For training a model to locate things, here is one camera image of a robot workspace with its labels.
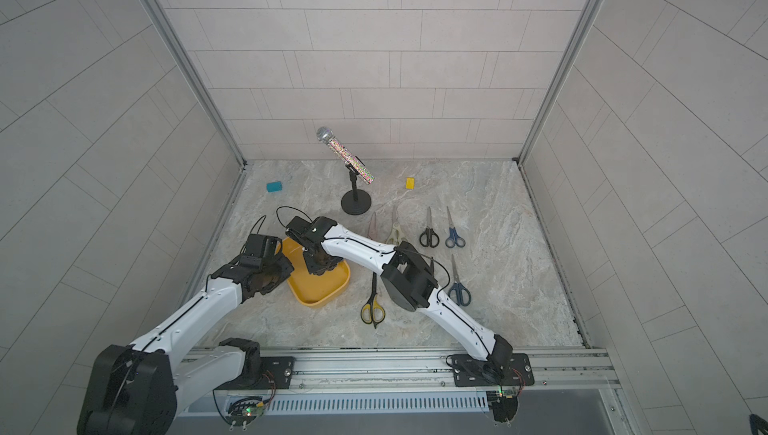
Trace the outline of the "yellow storage box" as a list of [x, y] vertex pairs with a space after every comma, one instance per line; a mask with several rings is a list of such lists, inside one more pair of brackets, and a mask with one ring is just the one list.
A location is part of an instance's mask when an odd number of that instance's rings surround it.
[[346, 290], [350, 281], [350, 268], [346, 261], [318, 276], [308, 272], [303, 248], [290, 238], [283, 240], [283, 254], [294, 268], [287, 283], [302, 305], [320, 308]]

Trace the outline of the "yellow grip black scissors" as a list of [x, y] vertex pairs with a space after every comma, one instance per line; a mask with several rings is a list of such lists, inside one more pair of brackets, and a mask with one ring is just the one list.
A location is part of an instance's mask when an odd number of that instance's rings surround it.
[[377, 300], [377, 281], [378, 276], [373, 272], [370, 296], [360, 310], [361, 321], [366, 325], [372, 325], [374, 328], [377, 328], [386, 318], [386, 311]]

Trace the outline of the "cream handled scissors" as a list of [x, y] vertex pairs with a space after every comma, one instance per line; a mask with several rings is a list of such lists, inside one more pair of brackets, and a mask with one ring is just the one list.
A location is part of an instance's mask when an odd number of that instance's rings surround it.
[[397, 246], [405, 240], [405, 233], [399, 222], [398, 207], [394, 206], [392, 210], [392, 227], [386, 243]]

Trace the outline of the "black handled scissors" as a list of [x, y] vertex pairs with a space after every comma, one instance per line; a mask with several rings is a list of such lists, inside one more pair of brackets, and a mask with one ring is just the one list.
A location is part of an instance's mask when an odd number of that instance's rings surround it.
[[427, 208], [425, 229], [419, 236], [419, 243], [424, 248], [436, 248], [439, 245], [440, 238], [436, 234], [432, 224], [432, 210]]

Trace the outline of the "dark blue handled scissors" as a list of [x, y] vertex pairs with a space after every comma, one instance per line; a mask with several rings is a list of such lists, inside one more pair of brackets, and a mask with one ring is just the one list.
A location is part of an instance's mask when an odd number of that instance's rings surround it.
[[449, 289], [449, 296], [454, 302], [461, 307], [466, 307], [471, 304], [472, 295], [470, 291], [461, 282], [458, 274], [457, 263], [454, 256], [451, 256], [451, 268], [452, 268], [452, 280], [453, 284]]

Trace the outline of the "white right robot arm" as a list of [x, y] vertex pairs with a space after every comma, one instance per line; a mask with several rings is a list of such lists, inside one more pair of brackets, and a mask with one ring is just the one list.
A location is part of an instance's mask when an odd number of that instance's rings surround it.
[[360, 265], [380, 276], [396, 305], [427, 316], [456, 339], [495, 383], [513, 374], [509, 342], [475, 321], [439, 287], [434, 268], [413, 245], [375, 242], [327, 217], [312, 222], [295, 217], [286, 234], [304, 248], [311, 274], [322, 275], [342, 260]]

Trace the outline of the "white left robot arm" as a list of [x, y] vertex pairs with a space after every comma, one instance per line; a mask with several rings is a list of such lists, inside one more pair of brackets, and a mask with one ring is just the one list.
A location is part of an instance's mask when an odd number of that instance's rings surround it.
[[104, 349], [94, 361], [77, 433], [165, 434], [179, 413], [219, 387], [288, 387], [291, 358], [263, 360], [255, 341], [228, 338], [204, 356], [184, 359], [220, 319], [292, 271], [283, 254], [240, 255], [156, 328]]

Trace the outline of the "black microphone stand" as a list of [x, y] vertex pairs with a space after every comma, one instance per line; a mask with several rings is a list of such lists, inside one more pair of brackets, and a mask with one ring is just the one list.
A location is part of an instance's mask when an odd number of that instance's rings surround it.
[[357, 187], [359, 172], [350, 164], [347, 164], [346, 168], [349, 172], [351, 190], [343, 195], [341, 208], [349, 215], [362, 215], [371, 208], [371, 197], [367, 192]]

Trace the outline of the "glitter microphone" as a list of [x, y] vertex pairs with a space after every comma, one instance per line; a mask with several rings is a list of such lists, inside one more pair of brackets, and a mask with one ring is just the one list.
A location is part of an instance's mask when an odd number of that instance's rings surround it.
[[337, 139], [332, 130], [328, 127], [320, 127], [317, 130], [318, 140], [330, 148], [345, 164], [350, 167], [354, 174], [360, 177], [365, 183], [371, 184], [374, 180], [365, 164]]

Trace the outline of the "circuit board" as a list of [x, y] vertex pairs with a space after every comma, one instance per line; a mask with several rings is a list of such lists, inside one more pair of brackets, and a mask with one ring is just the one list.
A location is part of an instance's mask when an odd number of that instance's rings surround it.
[[524, 386], [521, 385], [510, 390], [486, 392], [489, 411], [495, 423], [510, 423], [515, 418], [519, 409], [519, 395], [523, 390]]
[[246, 397], [234, 401], [227, 408], [229, 430], [240, 428], [245, 431], [256, 419], [266, 412], [267, 404], [260, 396]]

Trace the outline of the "white vent grille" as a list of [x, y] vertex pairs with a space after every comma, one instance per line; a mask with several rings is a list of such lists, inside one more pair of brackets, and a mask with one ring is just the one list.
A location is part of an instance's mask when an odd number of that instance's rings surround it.
[[267, 416], [488, 413], [484, 392], [278, 395]]

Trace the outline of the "right circuit board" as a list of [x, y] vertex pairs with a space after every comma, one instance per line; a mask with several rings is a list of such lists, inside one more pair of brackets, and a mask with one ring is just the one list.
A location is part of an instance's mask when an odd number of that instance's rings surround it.
[[495, 423], [510, 423], [515, 418], [519, 409], [519, 395], [523, 390], [524, 386], [521, 385], [510, 390], [486, 392], [489, 411]]

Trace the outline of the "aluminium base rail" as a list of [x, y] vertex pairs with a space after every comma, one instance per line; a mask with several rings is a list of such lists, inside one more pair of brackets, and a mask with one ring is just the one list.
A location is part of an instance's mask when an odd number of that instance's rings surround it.
[[[292, 357], [291, 381], [281, 394], [458, 391], [449, 348], [263, 348], [266, 357]], [[621, 386], [604, 349], [517, 349], [507, 390], [615, 389]]]

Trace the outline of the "aluminium corner post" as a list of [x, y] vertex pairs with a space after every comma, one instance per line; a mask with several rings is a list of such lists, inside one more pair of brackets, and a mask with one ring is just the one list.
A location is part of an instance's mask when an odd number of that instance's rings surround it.
[[566, 50], [564, 51], [563, 57], [557, 67], [553, 80], [547, 89], [542, 105], [537, 113], [536, 118], [534, 119], [531, 131], [527, 136], [520, 155], [517, 159], [519, 168], [522, 168], [526, 161], [530, 158], [536, 140], [541, 134], [549, 114], [553, 110], [556, 99], [567, 80], [568, 74], [576, 61], [576, 58], [587, 38], [590, 28], [594, 24], [603, 1], [604, 0], [586, 0], [584, 9], [581, 12], [578, 22], [569, 39]]
[[241, 150], [239, 149], [231, 131], [226, 126], [220, 111], [215, 106], [213, 99], [211, 98], [208, 90], [203, 84], [203, 79], [200, 76], [199, 71], [192, 63], [187, 51], [182, 46], [182, 43], [172, 27], [171, 21], [165, 14], [163, 7], [159, 0], [139, 0], [145, 9], [147, 15], [155, 26], [161, 40], [169, 50], [171, 56], [177, 64], [182, 76], [188, 83], [197, 101], [205, 113], [209, 116], [211, 121], [215, 124], [224, 140], [231, 149], [237, 162], [241, 167], [245, 167], [248, 162], [244, 158]]

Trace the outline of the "aluminium corner post right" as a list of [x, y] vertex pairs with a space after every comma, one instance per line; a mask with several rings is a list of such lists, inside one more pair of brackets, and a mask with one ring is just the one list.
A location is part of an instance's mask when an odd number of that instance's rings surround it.
[[520, 155], [517, 159], [519, 168], [522, 168], [526, 161], [530, 158], [536, 140], [541, 134], [549, 114], [553, 110], [556, 99], [567, 80], [568, 74], [576, 61], [576, 58], [587, 38], [590, 28], [594, 24], [603, 1], [604, 0], [586, 0], [584, 9], [581, 12], [578, 22], [569, 39], [566, 50], [564, 51], [563, 57], [557, 67], [553, 80], [547, 89], [542, 105], [537, 113], [536, 118], [534, 119], [531, 131], [527, 136]]

